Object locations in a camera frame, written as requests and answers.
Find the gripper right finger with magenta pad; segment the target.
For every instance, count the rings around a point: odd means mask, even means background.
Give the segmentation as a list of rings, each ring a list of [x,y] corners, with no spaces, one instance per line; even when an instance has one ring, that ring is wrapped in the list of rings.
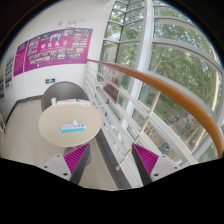
[[[132,144],[132,156],[143,185],[148,185],[180,170],[180,167],[168,156],[157,155],[137,144]]]

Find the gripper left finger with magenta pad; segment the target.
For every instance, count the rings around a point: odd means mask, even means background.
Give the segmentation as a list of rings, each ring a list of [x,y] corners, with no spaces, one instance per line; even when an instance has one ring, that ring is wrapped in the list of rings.
[[[91,161],[90,144],[71,150],[66,154],[56,154],[43,169],[74,184],[79,184],[85,167]]]

